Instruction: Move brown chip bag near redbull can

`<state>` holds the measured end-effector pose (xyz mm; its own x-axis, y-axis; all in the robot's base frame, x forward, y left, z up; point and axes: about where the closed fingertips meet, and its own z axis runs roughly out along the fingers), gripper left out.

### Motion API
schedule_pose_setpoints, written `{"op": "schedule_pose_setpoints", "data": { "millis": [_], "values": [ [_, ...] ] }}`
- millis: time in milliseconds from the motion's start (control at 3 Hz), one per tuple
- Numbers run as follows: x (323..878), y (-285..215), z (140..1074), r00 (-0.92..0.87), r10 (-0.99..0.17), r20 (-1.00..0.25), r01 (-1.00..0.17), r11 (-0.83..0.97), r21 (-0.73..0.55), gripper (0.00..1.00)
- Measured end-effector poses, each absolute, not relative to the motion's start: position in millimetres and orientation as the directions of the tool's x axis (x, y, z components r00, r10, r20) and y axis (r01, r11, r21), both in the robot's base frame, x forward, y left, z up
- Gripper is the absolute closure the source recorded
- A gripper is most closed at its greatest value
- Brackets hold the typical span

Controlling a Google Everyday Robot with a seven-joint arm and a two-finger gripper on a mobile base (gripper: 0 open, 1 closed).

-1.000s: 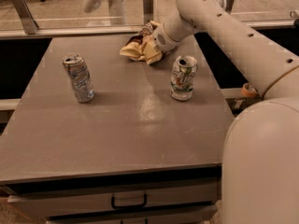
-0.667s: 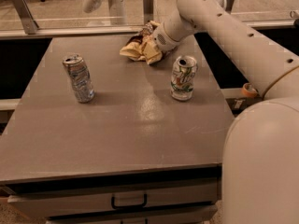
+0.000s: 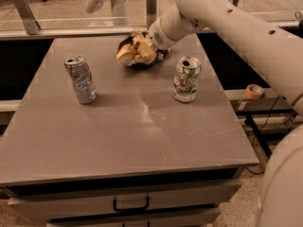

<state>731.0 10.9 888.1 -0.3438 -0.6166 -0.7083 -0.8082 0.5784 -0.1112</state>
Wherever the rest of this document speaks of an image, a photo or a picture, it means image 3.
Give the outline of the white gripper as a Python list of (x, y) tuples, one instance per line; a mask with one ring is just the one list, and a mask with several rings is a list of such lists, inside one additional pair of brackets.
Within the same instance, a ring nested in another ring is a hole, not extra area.
[(174, 40), (165, 34), (160, 19), (157, 19), (150, 26), (148, 38), (141, 38), (134, 43), (134, 48), (137, 52), (134, 56), (135, 62), (153, 62), (157, 57), (156, 48), (159, 50), (167, 50), (176, 44)]

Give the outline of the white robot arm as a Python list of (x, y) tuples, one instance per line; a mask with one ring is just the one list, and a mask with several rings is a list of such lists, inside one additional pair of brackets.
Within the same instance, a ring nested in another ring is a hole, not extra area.
[[(303, 111), (303, 39), (235, 7), (231, 0), (175, 0), (149, 27), (165, 50), (203, 28), (213, 30), (294, 110)], [(258, 197), (257, 227), (303, 227), (303, 126), (270, 157)]]

